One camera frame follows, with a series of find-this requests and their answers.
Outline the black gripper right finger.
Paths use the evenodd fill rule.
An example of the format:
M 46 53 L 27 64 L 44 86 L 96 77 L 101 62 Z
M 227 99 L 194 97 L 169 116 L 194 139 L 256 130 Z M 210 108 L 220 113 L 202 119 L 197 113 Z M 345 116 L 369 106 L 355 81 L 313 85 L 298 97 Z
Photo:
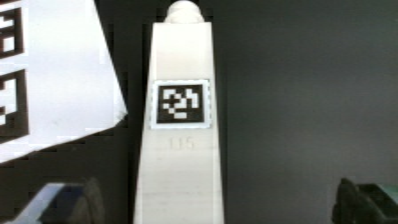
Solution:
M 398 185 L 341 179 L 332 224 L 398 224 Z

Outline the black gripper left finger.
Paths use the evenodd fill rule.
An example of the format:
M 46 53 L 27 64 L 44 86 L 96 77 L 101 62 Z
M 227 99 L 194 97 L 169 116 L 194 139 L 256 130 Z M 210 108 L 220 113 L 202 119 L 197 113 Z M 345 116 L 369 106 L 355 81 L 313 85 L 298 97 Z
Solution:
M 105 224 L 98 180 L 48 183 L 7 224 Z

